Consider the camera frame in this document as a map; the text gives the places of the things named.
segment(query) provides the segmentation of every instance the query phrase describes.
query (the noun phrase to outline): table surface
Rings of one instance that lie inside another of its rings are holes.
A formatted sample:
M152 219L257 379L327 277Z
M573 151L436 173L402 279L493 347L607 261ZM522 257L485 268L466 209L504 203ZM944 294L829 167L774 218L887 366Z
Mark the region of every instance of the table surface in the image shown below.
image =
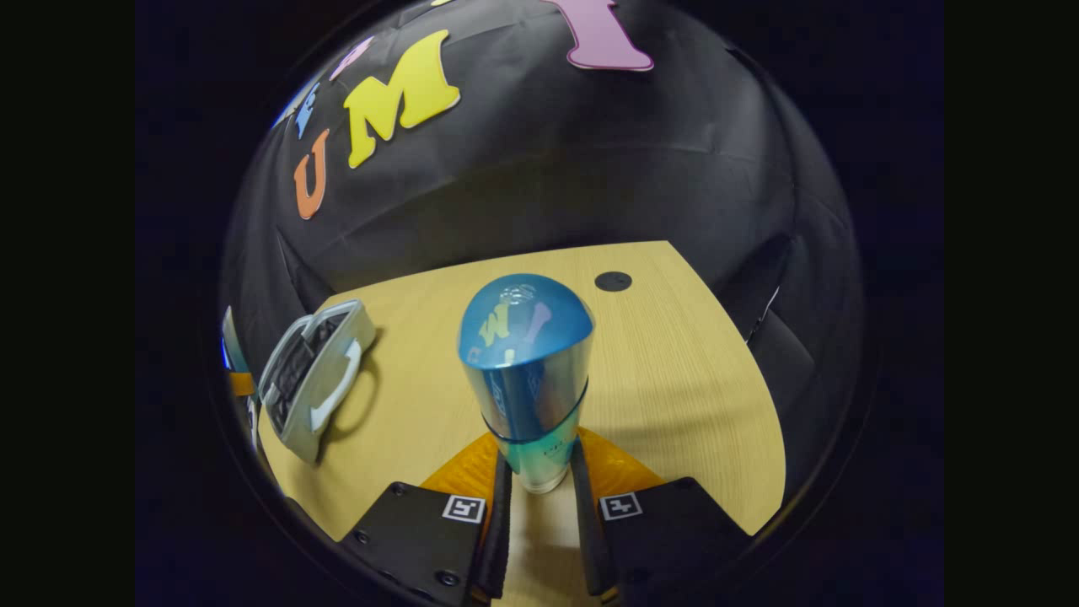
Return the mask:
M632 276L604 291L596 276ZM786 461L760 370L708 286L667 242L549 250L401 276L337 293L364 301L378 331L311 466L282 445L268 416L259 436L282 491L342 539L394 481L419 485L487 432L456 358L473 294L527 272L572 288L596 318L581 425L665 481L694 477L746 533L779 509ZM516 477L503 604L595 605L579 554L572 477L527 493Z

